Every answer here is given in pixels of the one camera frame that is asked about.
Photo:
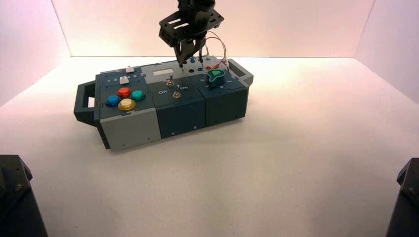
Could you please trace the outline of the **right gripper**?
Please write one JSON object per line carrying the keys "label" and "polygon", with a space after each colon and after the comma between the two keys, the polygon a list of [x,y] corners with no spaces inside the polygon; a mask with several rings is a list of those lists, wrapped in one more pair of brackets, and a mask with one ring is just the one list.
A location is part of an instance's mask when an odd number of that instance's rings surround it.
{"label": "right gripper", "polygon": [[199,62],[203,62],[202,48],[205,38],[192,38],[213,28],[219,27],[224,17],[216,10],[181,12],[177,11],[159,22],[159,37],[174,52],[178,64],[183,64],[195,53],[199,53]]}

